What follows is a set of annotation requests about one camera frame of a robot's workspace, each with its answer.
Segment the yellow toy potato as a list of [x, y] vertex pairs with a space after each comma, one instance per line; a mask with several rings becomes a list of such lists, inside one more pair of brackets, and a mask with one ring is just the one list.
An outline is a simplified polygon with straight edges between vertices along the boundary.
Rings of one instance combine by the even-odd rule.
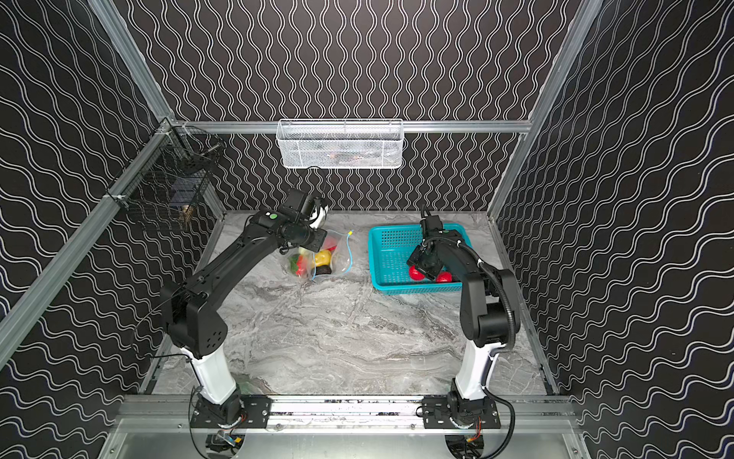
[[332, 253], [327, 250], [322, 250], [315, 254], [315, 267], [322, 265], [331, 265]]

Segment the clear zip top bag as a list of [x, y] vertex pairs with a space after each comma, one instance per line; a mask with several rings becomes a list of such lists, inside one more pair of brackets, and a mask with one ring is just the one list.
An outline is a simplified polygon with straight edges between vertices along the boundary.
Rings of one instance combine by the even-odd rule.
[[353, 235], [353, 231], [328, 231], [318, 252], [302, 248], [294, 250], [281, 257], [281, 268], [284, 273], [302, 282], [346, 275], [355, 264], [351, 248]]

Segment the dark toy eggplant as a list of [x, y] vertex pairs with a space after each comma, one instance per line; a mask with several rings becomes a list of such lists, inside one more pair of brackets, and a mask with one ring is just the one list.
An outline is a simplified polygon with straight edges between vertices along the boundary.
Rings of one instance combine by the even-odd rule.
[[330, 265], [322, 265], [318, 266], [315, 270], [316, 275], [330, 275], [332, 273], [332, 268]]

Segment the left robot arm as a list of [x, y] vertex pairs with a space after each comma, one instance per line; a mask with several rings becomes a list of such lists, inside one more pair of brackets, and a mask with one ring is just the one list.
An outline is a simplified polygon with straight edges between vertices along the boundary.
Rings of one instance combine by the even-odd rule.
[[162, 328], [191, 359], [208, 403], [225, 405], [238, 391], [223, 350], [229, 327], [218, 310], [239, 282], [274, 252], [319, 250], [327, 235], [322, 226], [328, 210], [323, 197], [292, 189], [279, 207], [252, 214], [242, 233], [204, 268], [162, 290]]

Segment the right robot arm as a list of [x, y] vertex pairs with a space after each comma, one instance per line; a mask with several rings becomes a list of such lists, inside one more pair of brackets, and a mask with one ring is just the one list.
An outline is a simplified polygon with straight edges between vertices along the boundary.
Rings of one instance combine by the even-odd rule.
[[422, 240], [407, 265], [430, 280], [449, 273], [461, 283], [459, 318], [466, 351], [454, 392], [461, 401], [483, 399], [489, 396], [498, 356], [514, 350], [521, 327], [519, 299], [510, 292], [514, 274], [483, 260], [458, 231], [445, 227], [440, 216], [423, 210], [420, 226]]

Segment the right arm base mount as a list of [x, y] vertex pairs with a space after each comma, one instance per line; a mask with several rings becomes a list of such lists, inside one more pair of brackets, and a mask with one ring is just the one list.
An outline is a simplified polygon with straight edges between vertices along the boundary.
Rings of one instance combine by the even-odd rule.
[[468, 430], [445, 436], [445, 445], [454, 458], [480, 458], [485, 455], [485, 430], [500, 430], [495, 401], [462, 399], [456, 392], [445, 396], [426, 396], [415, 414], [427, 430]]

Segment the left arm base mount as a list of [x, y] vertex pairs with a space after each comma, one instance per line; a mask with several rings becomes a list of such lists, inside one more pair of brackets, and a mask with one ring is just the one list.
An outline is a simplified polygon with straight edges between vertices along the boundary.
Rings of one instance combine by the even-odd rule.
[[[246, 435], [239, 428], [265, 428], [273, 400], [265, 395], [241, 395], [235, 391], [223, 405], [215, 405], [204, 396], [189, 398], [188, 429], [192, 443], [203, 458], [234, 458], [244, 445]], [[205, 438], [204, 449], [194, 439], [194, 430], [216, 429]]]

